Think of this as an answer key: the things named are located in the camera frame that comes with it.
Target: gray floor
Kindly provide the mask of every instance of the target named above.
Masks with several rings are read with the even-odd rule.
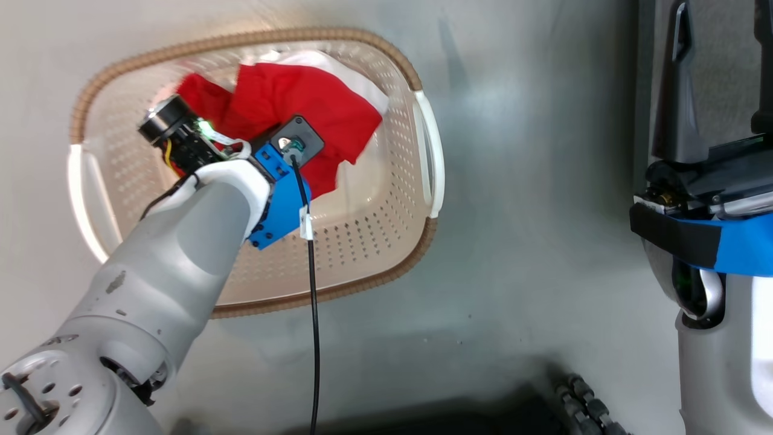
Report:
[[[321,420],[496,401],[582,373],[639,434],[683,433],[677,309],[628,232],[635,14],[618,0],[14,2],[0,26],[5,133],[0,363],[64,319],[97,268],[65,184],[71,104],[111,61],[267,26],[348,25],[424,79],[448,186],[409,275],[320,306]],[[308,309],[211,322],[155,415],[277,433],[311,407]]]

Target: beige basket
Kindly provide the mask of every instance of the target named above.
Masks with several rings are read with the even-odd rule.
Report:
[[[431,243],[444,193],[438,127],[408,60],[387,41],[355,29],[298,29],[221,36],[116,63],[99,73],[73,111],[68,160],[77,223],[104,262],[174,176],[136,132],[154,101],[187,74],[233,86],[245,56],[321,50],[373,81],[390,107],[355,166],[339,169],[335,192],[312,201],[319,299],[399,278]],[[289,235],[263,251],[245,245],[213,317],[308,303],[306,244]]]

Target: basket rim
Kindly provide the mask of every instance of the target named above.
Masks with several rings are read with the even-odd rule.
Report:
[[[99,93],[116,78],[151,65],[167,62],[180,57],[188,57],[199,53],[225,50],[238,46],[248,46],[267,43],[289,43],[303,41],[352,41],[364,43],[381,51],[390,58],[403,74],[408,87],[413,91],[421,91],[422,83],[418,73],[410,61],[394,45],[375,33],[354,28],[310,27],[299,29],[262,30],[248,33],[214,36],[188,43],[149,51],[134,57],[113,63],[97,73],[80,92],[73,113],[70,117],[70,143],[83,143],[88,111]],[[318,291],[318,300],[324,302],[342,296],[359,293],[400,278],[410,271],[427,253],[438,227],[437,218],[428,217],[424,223],[421,237],[408,256],[403,261],[384,272],[350,283],[331,286]],[[307,293],[269,300],[257,300],[247,303],[236,303],[215,306],[211,318],[224,319],[230,317],[250,316],[270,313],[272,311],[289,310],[291,308],[309,305],[311,300]]]

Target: black cable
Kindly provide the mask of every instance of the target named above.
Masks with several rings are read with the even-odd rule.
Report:
[[[13,392],[16,393],[16,396],[19,397],[19,401],[22,403],[22,406],[24,406],[24,409],[26,409],[29,415],[32,416],[32,419],[35,420],[35,423],[38,424],[38,427],[46,424],[46,413],[43,412],[43,408],[38,405],[38,403],[35,401],[35,398],[32,397],[32,394],[29,394],[29,391],[27,391],[27,389],[22,386],[22,383],[19,382],[19,380],[14,375],[10,373],[3,373],[2,383],[5,384],[6,388],[10,388],[13,390]]]
[[[145,219],[145,217],[146,217],[146,216],[148,216],[148,213],[150,212],[150,210],[152,210],[152,209],[153,209],[153,207],[155,207],[155,205],[156,205],[156,204],[158,204],[159,202],[161,202],[163,199],[165,199],[165,198],[168,198],[168,197],[171,197],[173,194],[175,194],[175,192],[176,192],[176,191],[177,191],[177,190],[178,190],[178,189],[179,189],[179,188],[180,188],[180,187],[181,187],[183,184],[185,184],[185,183],[186,183],[186,181],[188,181],[188,178],[190,178],[190,177],[192,177],[192,176],[194,176],[194,177],[196,178],[196,186],[198,186],[198,185],[199,185],[199,182],[200,182],[201,180],[199,179],[199,176],[198,176],[198,175],[196,175],[196,173],[190,173],[190,174],[188,174],[188,175],[184,176],[183,178],[181,178],[181,179],[177,180],[177,182],[175,182],[175,184],[174,184],[172,187],[170,187],[170,188],[169,188],[169,190],[167,190],[166,192],[164,192],[163,194],[161,194],[161,196],[159,196],[158,198],[155,198],[154,200],[150,201],[150,204],[148,204],[148,206],[145,208],[145,211],[143,211],[143,212],[142,212],[142,216],[140,216],[140,221],[141,221],[141,220],[143,220],[143,219]]]
[[[295,171],[295,179],[298,181],[298,189],[301,191],[301,202],[308,212],[308,198],[303,187],[301,170],[295,156],[290,156],[292,169]],[[314,403],[312,405],[312,427],[310,433],[317,432],[317,412],[319,410],[319,317],[317,313],[317,277],[314,268],[314,238],[308,241],[308,282],[312,288],[312,329],[314,330]]]

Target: cable clip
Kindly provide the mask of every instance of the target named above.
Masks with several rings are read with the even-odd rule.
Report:
[[[299,211],[301,215],[301,238],[304,240],[314,240],[314,230],[312,230],[312,214],[308,207],[302,207]]]
[[[232,139],[223,133],[218,133],[214,128],[212,128],[209,122],[203,119],[199,120],[199,130],[201,131],[201,134],[204,135],[204,137],[207,139],[218,142],[220,145],[227,146],[229,149],[231,146],[236,145],[237,143],[242,144],[242,149],[240,152],[226,155],[226,158],[228,159],[246,159],[252,154],[252,145],[250,145],[248,141],[244,139]]]

